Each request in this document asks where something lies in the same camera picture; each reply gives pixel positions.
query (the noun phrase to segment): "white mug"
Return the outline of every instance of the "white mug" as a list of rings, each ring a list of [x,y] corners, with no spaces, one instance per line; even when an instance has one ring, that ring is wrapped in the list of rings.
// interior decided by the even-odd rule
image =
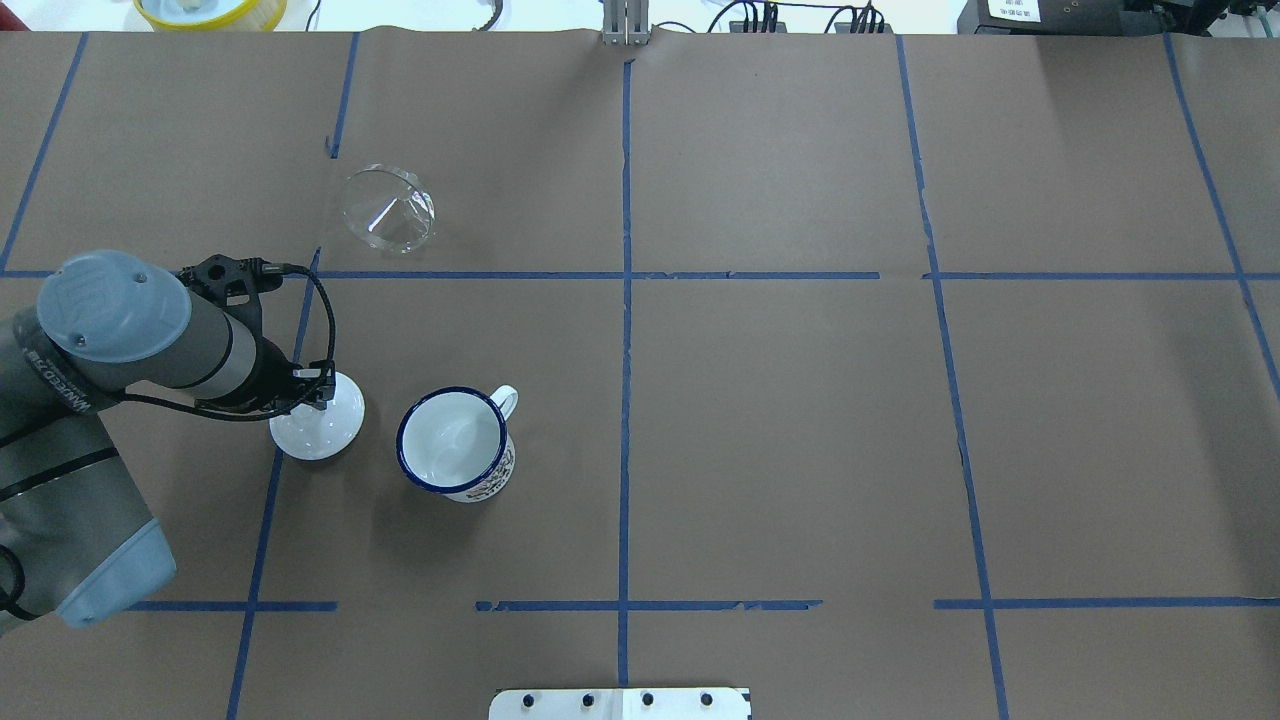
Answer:
[[[419,400],[396,433],[396,455],[408,479],[457,502],[498,493],[516,469],[507,418],[520,393],[502,386],[485,395],[447,387]]]

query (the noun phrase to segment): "blue tape line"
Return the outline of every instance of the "blue tape line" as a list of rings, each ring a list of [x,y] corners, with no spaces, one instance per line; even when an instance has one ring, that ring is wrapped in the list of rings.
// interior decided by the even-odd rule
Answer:
[[[76,70],[79,69],[81,58],[84,55],[84,44],[88,42],[88,33],[82,32],[79,42],[76,44],[76,55],[67,68],[67,78],[63,79],[63,91],[58,94],[58,102],[54,105],[54,114],[49,117],[49,127],[45,128],[45,137],[40,141],[40,150],[36,151],[36,161],[31,164],[31,174],[27,176],[27,186],[22,190],[18,200],[18,209],[14,210],[13,222],[9,224],[9,236],[4,241],[4,250],[0,250],[0,270],[9,265],[9,255],[13,252],[13,243],[18,240],[18,231],[22,228],[22,217],[27,213],[27,202],[36,190],[36,178],[40,177],[40,168],[45,164],[45,155],[49,152],[49,142],[54,138],[58,128],[58,119],[63,115],[63,105],[72,91],[72,82],[76,79]]]
[[[820,600],[628,600],[627,612],[806,612]],[[612,600],[500,600],[475,603],[476,612],[616,612]]]
[[[1231,266],[1235,268],[1235,277],[1240,284],[1240,295],[1244,296],[1244,307],[1249,311],[1249,322],[1253,323],[1253,334],[1258,340],[1258,347],[1262,350],[1262,360],[1266,363],[1267,374],[1271,377],[1271,391],[1280,400],[1280,373],[1276,372],[1275,357],[1271,355],[1271,343],[1267,342],[1267,333],[1262,329],[1262,319],[1258,318],[1258,309],[1253,305],[1253,291],[1249,290],[1249,281],[1244,275],[1244,265],[1240,263],[1235,238],[1231,237],[1231,227],[1226,222],[1226,213],[1222,210],[1222,201],[1217,195],[1213,174],[1208,169],[1208,160],[1204,159],[1204,149],[1201,147],[1199,133],[1196,132],[1196,120],[1192,119],[1192,109],[1187,104],[1187,94],[1183,91],[1183,78],[1178,72],[1178,58],[1174,56],[1174,41],[1167,32],[1165,33],[1165,56],[1169,59],[1169,74],[1174,81],[1174,92],[1178,94],[1178,105],[1181,108],[1183,120],[1187,123],[1187,135],[1192,140],[1192,149],[1196,150],[1196,161],[1199,164],[1201,176],[1204,178],[1204,188],[1208,191],[1208,199],[1213,204],[1213,214],[1217,217],[1217,227],[1222,231],[1226,254],[1231,256]]]
[[[47,278],[52,270],[0,270],[0,278]]]
[[[476,612],[617,612],[616,600],[500,600],[477,602]]]
[[[618,687],[628,678],[631,598],[631,63],[622,63],[622,419],[618,488]]]
[[[316,268],[320,266],[320,249],[311,255],[311,272],[316,273]],[[293,363],[297,363],[302,357],[302,338],[307,334],[307,323],[311,320],[311,300],[315,295],[315,286],[307,283],[307,290],[302,292],[302,319],[298,322],[298,332],[293,336]]]
[[[621,281],[622,273],[521,270],[325,270],[320,279]]]
[[[133,603],[128,612],[244,612],[247,602],[238,601],[182,601],[182,600],[145,600]]]
[[[275,454],[279,455],[280,451],[276,450]],[[232,676],[232,691],[227,698],[227,720],[236,720],[236,716],[239,715],[239,693],[244,685],[244,666],[248,664],[248,639],[253,634],[255,618],[256,615],[252,609],[247,610],[244,612],[244,621],[241,625],[241,643],[236,651],[236,674]]]
[[[247,602],[237,601],[188,601],[188,600],[145,600],[134,603],[128,612],[244,612]],[[256,612],[337,612],[337,602],[259,602]]]
[[[256,612],[337,612],[338,603],[332,601],[284,601],[259,602]]]
[[[623,209],[630,214],[630,208]],[[630,227],[623,231],[630,240]],[[878,281],[874,272],[632,272],[632,281]],[[627,272],[558,270],[325,270],[320,279],[442,279],[442,281],[622,281]]]
[[[820,600],[632,600],[637,612],[726,612],[731,610],[765,612],[808,612]]]
[[[878,281],[879,273],[861,272],[644,272],[632,275],[637,281]]]
[[[1234,273],[925,273],[942,281],[1234,281]]]
[[[351,97],[351,76],[356,72],[356,49],[360,47],[360,33],[351,33],[351,50],[347,51],[347,76],[342,81],[342,100],[338,102],[338,122],[333,126],[333,140],[324,138],[324,147],[330,159],[338,158],[342,146],[342,128],[347,123],[347,100]]]
[[[929,251],[929,273],[933,282],[933,300],[938,313],[938,331],[942,334],[942,356],[947,366],[947,386],[951,391],[951,413],[956,427],[956,446],[960,450],[960,468],[964,473],[965,496],[969,501],[969,530],[973,536],[973,556],[978,566],[978,587],[982,600],[987,603],[983,609],[983,620],[987,626],[987,652],[991,655],[991,676],[996,687],[996,710],[1001,720],[1009,720],[1009,701],[1005,696],[1005,671],[1000,659],[1000,639],[996,634],[996,612],[991,609],[991,580],[987,575],[987,551],[982,539],[982,520],[978,515],[978,495],[973,484],[973,466],[969,459],[969,441],[965,436],[964,409],[960,405],[960,386],[956,382],[955,356],[951,352],[951,329],[947,325],[946,302],[942,295],[941,269],[938,266],[938,251],[933,238],[933,223],[929,220],[929,209],[924,202],[924,163],[920,158],[920,140],[915,127],[915,108],[911,101],[911,81],[906,69],[906,49],[902,36],[893,36],[897,44],[897,68],[902,78],[902,102],[906,106],[906,126],[911,140],[911,161],[915,165],[915,190],[920,201],[920,220],[924,224],[924,236]]]
[[[934,600],[934,610],[982,610],[982,600]],[[991,601],[996,610],[1087,610],[1096,607],[1275,607],[1280,598],[1202,596],[1202,597],[1006,597]]]
[[[320,266],[320,249],[311,256],[311,272]],[[307,283],[302,296],[302,316],[298,318],[298,332],[293,338],[293,361],[302,354],[302,341],[307,334],[307,322],[311,318],[311,296],[315,286]],[[227,700],[227,720],[236,720],[239,714],[239,696],[244,685],[244,667],[248,665],[250,639],[253,637],[253,616],[257,611],[257,596],[262,587],[262,570],[266,566],[266,546],[271,537],[271,521],[275,518],[275,497],[280,489],[280,470],[284,466],[284,454],[276,448],[271,460],[271,479],[266,484],[266,501],[262,503],[262,524],[257,533],[257,551],[253,555],[253,574],[248,585],[248,602],[244,609],[244,624],[241,626],[239,650],[236,652],[236,673],[232,676],[232,689]]]

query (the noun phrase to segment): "black cable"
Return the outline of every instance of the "black cable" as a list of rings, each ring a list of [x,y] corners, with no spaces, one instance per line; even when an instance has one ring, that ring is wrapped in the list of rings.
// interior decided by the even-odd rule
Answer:
[[[787,3],[785,0],[769,0],[774,5],[782,5],[783,8],[817,8],[819,10],[838,10],[845,8],[845,5],[819,5],[817,3]]]
[[[691,28],[691,27],[686,26],[685,23],[677,23],[676,20],[666,20],[666,22],[660,22],[660,23],[658,23],[658,24],[655,24],[655,26],[653,26],[653,27],[663,27],[663,26],[676,26],[676,27],[682,27],[682,28],[687,29],[689,32],[691,32],[691,33],[694,33],[694,35],[698,35],[698,31],[696,31],[696,29],[694,29],[694,28]]]
[[[477,27],[476,29],[477,31],[486,31],[486,29],[493,28],[493,26],[497,24],[498,18],[500,15],[502,15],[502,0],[493,0],[493,14],[489,15],[489,22],[486,22],[485,24]]]
[[[324,0],[316,0],[316,6],[311,8],[311,14],[307,15],[307,24],[302,27],[302,32],[311,32],[311,20],[315,19],[316,13],[320,12],[320,3]]]
[[[14,610],[18,609],[18,598],[27,589],[27,574],[22,569],[22,561],[18,560],[18,555],[6,546],[0,544],[0,557],[4,559],[5,564],[9,565],[10,573],[13,573],[13,587],[9,589],[0,588],[0,611],[18,616],[18,612],[14,612]]]
[[[845,10],[849,10],[850,13],[854,14],[854,19],[851,22],[856,22],[858,20],[858,8],[854,8],[852,5],[845,5],[844,8],[836,10],[835,13],[831,14],[831,19],[827,20],[827,27],[824,27],[822,29],[823,35],[831,32],[831,28],[836,27],[836,18],[838,18],[840,13],[844,13]]]
[[[324,284],[320,283],[320,278],[311,270],[311,268],[305,268],[302,265],[280,265],[285,275],[306,275],[311,284],[316,288],[316,295],[320,296],[320,302],[324,304],[325,318],[329,320],[329,345],[325,350],[325,365],[320,368],[320,374],[303,386],[302,395],[297,400],[291,402],[288,406],[279,410],[271,410],[270,413],[259,413],[257,415],[233,415],[230,413],[215,413],[212,410],[205,410],[201,407],[192,407],[189,405],[182,405],[161,397],[151,397],[150,395],[133,395],[128,392],[120,392],[114,395],[115,400],[122,402],[142,402],[146,405],[155,405],[157,407],[164,407],[166,410],[177,410],[178,413],[186,413],[188,415],[195,415],[197,418],[205,418],[209,420],[224,420],[227,423],[255,423],[259,420],[270,420],[271,418],[279,418],[280,415],[288,415],[297,406],[302,405],[306,398],[320,389],[320,386],[325,382],[328,373],[333,370],[333,355],[337,348],[337,337],[333,318],[333,304],[329,302],[329,293],[325,292]]]
[[[744,6],[746,6],[750,10],[750,17],[751,17],[751,23],[753,24],[755,24],[755,22],[759,19],[759,15],[756,15],[758,10],[756,10],[755,3],[753,0],[733,0],[728,5],[724,5],[723,8],[721,8],[719,13],[716,13],[716,17],[712,19],[712,24],[707,26],[707,32],[714,31],[716,29],[716,23],[718,23],[719,19],[724,17],[724,13],[730,12],[730,8],[732,8],[733,5],[744,5]],[[746,18],[748,18],[748,12],[742,10],[742,29],[744,31],[746,29]]]
[[[870,0],[863,6],[863,10],[856,17],[856,29],[854,27],[849,28],[849,32],[858,32],[863,35],[874,35],[884,32],[884,14],[872,5]]]

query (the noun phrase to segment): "mug handle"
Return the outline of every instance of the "mug handle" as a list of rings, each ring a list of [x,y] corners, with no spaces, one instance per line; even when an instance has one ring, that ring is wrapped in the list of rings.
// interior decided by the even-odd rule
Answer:
[[[516,402],[520,401],[520,393],[511,386],[502,386],[489,393],[489,400],[493,400],[493,404],[498,406],[498,411],[502,413],[503,419],[509,419],[511,414],[516,411]]]

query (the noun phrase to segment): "blue rim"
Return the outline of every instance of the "blue rim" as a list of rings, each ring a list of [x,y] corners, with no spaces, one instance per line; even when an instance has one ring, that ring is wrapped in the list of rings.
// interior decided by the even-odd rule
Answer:
[[[498,418],[498,452],[494,454],[493,460],[489,462],[489,466],[485,468],[483,473],[476,475],[466,484],[440,487],[440,486],[433,486],[431,483],[424,480],[422,478],[419,478],[417,475],[413,474],[412,470],[408,469],[408,462],[404,461],[404,425],[408,424],[408,419],[413,415],[413,411],[421,407],[424,402],[439,395],[445,395],[451,392],[461,392],[465,395],[472,395],[475,397],[479,397],[480,400],[485,401],[485,405],[488,405],[490,410],[493,410],[494,416]],[[499,410],[498,406],[494,405],[493,400],[488,395],[471,387],[461,387],[461,386],[442,387],[440,389],[433,392],[431,395],[428,395],[422,400],[419,400],[417,402],[413,404],[412,407],[408,409],[407,413],[404,413],[404,418],[401,420],[401,427],[398,430],[396,430],[396,459],[399,460],[401,470],[404,473],[404,477],[408,478],[410,482],[413,483],[415,486],[440,495],[457,495],[460,492],[466,492],[480,484],[480,482],[488,478],[489,474],[493,473],[494,468],[498,466],[498,460],[502,460],[502,451],[504,447],[507,447],[507,419],[502,416],[502,410]]]

